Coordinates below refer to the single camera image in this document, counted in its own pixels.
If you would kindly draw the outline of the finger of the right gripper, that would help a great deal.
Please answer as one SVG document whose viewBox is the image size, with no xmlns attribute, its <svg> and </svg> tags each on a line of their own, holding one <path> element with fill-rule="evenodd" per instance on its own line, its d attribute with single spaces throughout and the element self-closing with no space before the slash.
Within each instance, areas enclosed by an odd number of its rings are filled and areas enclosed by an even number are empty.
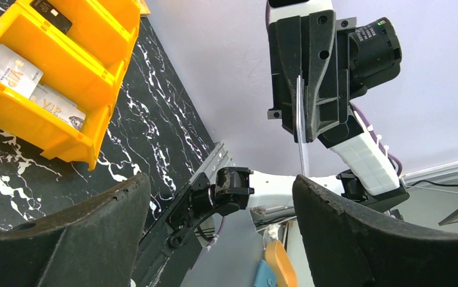
<svg viewBox="0 0 458 287">
<path fill-rule="evenodd" d="M 282 128 L 298 142 L 296 120 L 297 79 L 302 73 L 301 17 L 293 16 L 268 26 L 273 106 L 272 120 L 280 119 Z"/>
<path fill-rule="evenodd" d="M 306 141 L 347 121 L 347 96 L 338 59 L 335 11 L 323 10 L 301 18 L 301 63 L 305 77 L 304 112 Z"/>
</svg>

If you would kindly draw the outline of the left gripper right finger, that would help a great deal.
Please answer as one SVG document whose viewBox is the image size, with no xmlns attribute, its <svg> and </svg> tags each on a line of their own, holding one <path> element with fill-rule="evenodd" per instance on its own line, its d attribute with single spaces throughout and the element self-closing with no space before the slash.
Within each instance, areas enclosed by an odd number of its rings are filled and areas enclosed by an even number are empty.
<svg viewBox="0 0 458 287">
<path fill-rule="evenodd" d="M 392 218 L 302 175 L 292 199 L 315 286 L 458 286 L 458 233 Z"/>
</svg>

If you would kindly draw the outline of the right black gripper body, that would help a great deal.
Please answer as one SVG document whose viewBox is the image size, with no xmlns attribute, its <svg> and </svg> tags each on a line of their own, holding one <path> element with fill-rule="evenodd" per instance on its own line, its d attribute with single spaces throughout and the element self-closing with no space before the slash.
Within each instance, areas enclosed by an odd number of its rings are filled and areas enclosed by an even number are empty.
<svg viewBox="0 0 458 287">
<path fill-rule="evenodd" d="M 350 107 L 350 101 L 373 87 L 399 75 L 402 51 L 390 20 L 382 17 L 356 27 L 353 19 L 337 19 L 338 59 L 346 70 L 340 72 L 343 94 L 347 96 L 347 121 L 327 132 L 319 140 L 331 148 L 363 133 L 364 129 Z"/>
</svg>

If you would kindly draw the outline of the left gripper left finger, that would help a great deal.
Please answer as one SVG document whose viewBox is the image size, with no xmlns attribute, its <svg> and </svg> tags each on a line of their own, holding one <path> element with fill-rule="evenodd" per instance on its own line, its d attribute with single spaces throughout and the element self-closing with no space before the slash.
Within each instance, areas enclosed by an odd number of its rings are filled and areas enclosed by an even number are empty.
<svg viewBox="0 0 458 287">
<path fill-rule="evenodd" d="M 151 197 L 140 173 L 60 212 L 0 231 L 0 286 L 128 286 Z"/>
</svg>

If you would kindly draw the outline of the orange divided bin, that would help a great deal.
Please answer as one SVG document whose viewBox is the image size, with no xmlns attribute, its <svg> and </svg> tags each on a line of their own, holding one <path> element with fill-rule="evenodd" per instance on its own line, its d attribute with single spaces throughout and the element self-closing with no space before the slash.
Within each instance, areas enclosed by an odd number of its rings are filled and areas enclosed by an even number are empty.
<svg viewBox="0 0 458 287">
<path fill-rule="evenodd" d="M 0 16 L 0 44 L 43 71 L 41 82 L 85 113 L 80 131 L 0 83 L 0 129 L 37 146 L 47 159 L 93 170 L 139 34 L 138 1 L 50 1 L 71 22 L 62 33 L 16 1 Z"/>
</svg>

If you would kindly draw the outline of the white cards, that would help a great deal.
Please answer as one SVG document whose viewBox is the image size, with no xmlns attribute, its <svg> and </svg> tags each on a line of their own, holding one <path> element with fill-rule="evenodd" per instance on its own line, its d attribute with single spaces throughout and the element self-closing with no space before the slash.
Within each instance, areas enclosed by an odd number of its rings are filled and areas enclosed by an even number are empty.
<svg viewBox="0 0 458 287">
<path fill-rule="evenodd" d="M 0 44 L 0 83 L 80 131 L 86 115 L 76 103 L 52 87 L 41 84 L 43 74 L 24 57 Z"/>
</svg>

